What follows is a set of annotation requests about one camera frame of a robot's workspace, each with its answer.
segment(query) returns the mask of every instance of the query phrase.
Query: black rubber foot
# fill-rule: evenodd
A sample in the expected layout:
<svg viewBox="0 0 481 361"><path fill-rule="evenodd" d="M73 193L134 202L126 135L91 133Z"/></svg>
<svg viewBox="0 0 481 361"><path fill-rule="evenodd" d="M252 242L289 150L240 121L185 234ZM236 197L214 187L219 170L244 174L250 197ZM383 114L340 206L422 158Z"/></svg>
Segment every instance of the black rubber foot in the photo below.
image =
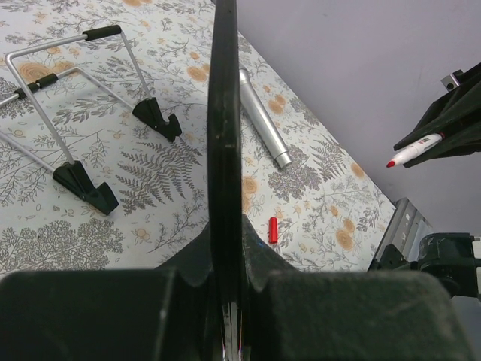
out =
<svg viewBox="0 0 481 361"><path fill-rule="evenodd" d="M159 104L155 98L144 99L139 102L135 105L132 114L134 114L142 123L165 136L169 141L174 141L175 137L182 134L179 120L174 114L169 116L169 123L164 121L162 113L160 112Z"/></svg>
<svg viewBox="0 0 481 361"><path fill-rule="evenodd" d="M109 214L119 205L108 184L102 183L97 188L94 187L82 163L78 160L74 164L67 162L59 166L52 178L103 214Z"/></svg>

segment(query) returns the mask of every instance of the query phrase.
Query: tablecloth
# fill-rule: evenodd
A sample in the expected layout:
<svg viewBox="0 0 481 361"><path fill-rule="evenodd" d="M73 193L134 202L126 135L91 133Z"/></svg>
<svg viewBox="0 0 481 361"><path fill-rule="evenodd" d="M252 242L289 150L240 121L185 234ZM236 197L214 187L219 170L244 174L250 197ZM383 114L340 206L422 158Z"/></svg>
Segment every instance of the tablecloth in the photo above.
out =
<svg viewBox="0 0 481 361"><path fill-rule="evenodd" d="M207 85L214 5L207 0L0 0L2 53L122 26L165 116L173 144L78 74L36 94L75 159L119 207L104 216L0 143L0 275L23 269L152 268L208 221ZM279 171L242 114L243 211L272 246L306 270L362 270L393 206L272 68L239 37L241 62L294 164ZM27 82L78 65L135 103L145 98L120 36L54 47L16 59ZM18 87L0 63L2 98ZM28 100L0 108L0 130L55 166L65 158Z"/></svg>

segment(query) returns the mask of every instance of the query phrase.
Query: red marker cap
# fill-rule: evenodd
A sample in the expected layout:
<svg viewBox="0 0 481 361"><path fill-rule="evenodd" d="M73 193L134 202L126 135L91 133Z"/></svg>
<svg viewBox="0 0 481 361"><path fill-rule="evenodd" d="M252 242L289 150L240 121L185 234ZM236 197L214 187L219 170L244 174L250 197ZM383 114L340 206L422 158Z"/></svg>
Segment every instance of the red marker cap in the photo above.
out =
<svg viewBox="0 0 481 361"><path fill-rule="evenodd" d="M271 217L269 220L269 243L277 243L277 218Z"/></svg>

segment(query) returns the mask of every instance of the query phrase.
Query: gray wall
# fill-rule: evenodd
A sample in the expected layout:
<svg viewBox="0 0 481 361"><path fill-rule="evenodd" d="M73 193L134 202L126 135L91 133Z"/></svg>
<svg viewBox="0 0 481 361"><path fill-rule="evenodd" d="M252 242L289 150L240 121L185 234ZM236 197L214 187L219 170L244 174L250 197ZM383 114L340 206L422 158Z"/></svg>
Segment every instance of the gray wall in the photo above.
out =
<svg viewBox="0 0 481 361"><path fill-rule="evenodd" d="M239 29L391 199L481 234L481 154L386 169L392 146L481 62L480 0L238 0ZM481 359L481 307L456 299Z"/></svg>

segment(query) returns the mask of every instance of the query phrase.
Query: wire frame stand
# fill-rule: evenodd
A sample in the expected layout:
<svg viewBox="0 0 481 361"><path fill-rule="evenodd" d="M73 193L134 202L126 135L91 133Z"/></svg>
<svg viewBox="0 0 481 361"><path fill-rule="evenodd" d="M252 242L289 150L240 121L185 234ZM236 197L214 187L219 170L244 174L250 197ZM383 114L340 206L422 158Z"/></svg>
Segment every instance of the wire frame stand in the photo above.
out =
<svg viewBox="0 0 481 361"><path fill-rule="evenodd" d="M36 53L38 51L46 50L51 47L58 47L59 45L70 44L75 41L94 41L96 39L106 38L113 35L120 35L122 37L124 45L134 65L135 71L137 72L138 77L141 80L142 89L148 96L146 99L140 101L136 105L131 105L130 103L128 103L125 99L118 96L103 83L95 79L90 73L80 67L70 68L58 74L49 74L41 79L36 80L34 83L27 84L22 79L20 73L13 64L13 59L19 56ZM14 139L7 136L5 133L0 132L0 140L7 142L10 146L18 149L18 151L25 154L30 159L34 160L40 166L44 167L46 170L52 173L52 178L55 181L63 185L66 189L70 190L73 194L75 194L85 202L88 202L97 209L99 209L104 214L109 214L119 205L119 202L113 194L112 189L108 186L107 183L102 183L98 187L95 187L93 185L82 163L78 160L75 160L74 157L71 155L67 144L62 140L62 137L56 131L49 117L44 112L37 99L35 98L34 93L36 93L40 89L46 88L54 84L63 77L67 77L72 73L78 72L82 74L87 80L94 83L104 92L106 92L108 95L113 96L115 99L123 103L142 123L156 130L158 133L166 137L169 141L174 141L177 136L182 134L182 129L180 128L179 121L174 114L169 116L168 123L165 122L162 118L157 99L152 97L147 83L144 79L144 76L142 75L141 69L138 66L137 60L135 59L132 49L130 48L130 44L127 41L127 37L118 25L87 30L83 32L82 35L77 35L57 41L51 41L49 43L37 45L35 47L29 47L26 49L14 51L5 56L5 63L10 69L12 75L17 80L18 84L20 85L20 88L15 90L12 96L9 96L8 98L0 101L0 107L14 102L17 99L28 98L32 102L35 110L40 115L40 118L44 121L45 126L52 134L53 139L60 146L60 149L65 155L67 161L61 166L59 166L57 169L55 169L50 164L37 157L34 153L25 148L23 145L19 144Z"/></svg>

